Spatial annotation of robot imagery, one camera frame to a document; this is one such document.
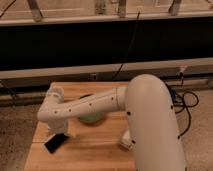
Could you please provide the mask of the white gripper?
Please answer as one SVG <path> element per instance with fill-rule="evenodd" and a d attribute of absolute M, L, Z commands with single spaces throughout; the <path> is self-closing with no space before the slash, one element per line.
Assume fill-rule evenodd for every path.
<path fill-rule="evenodd" d="M 48 127 L 50 132 L 54 134 L 64 134 L 68 131 L 69 135 L 72 137 L 75 138 L 77 136 L 75 124 L 71 122 L 69 123 L 69 126 L 67 121 L 50 122 Z"/>

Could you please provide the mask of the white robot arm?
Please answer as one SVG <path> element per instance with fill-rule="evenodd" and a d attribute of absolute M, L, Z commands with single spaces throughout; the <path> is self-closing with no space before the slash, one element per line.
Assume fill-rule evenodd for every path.
<path fill-rule="evenodd" d="M 63 100 L 60 88 L 51 88 L 37 118 L 58 134 L 72 117 L 116 111 L 126 113 L 136 171 L 187 171 L 169 89 L 154 75 L 71 102 Z"/>

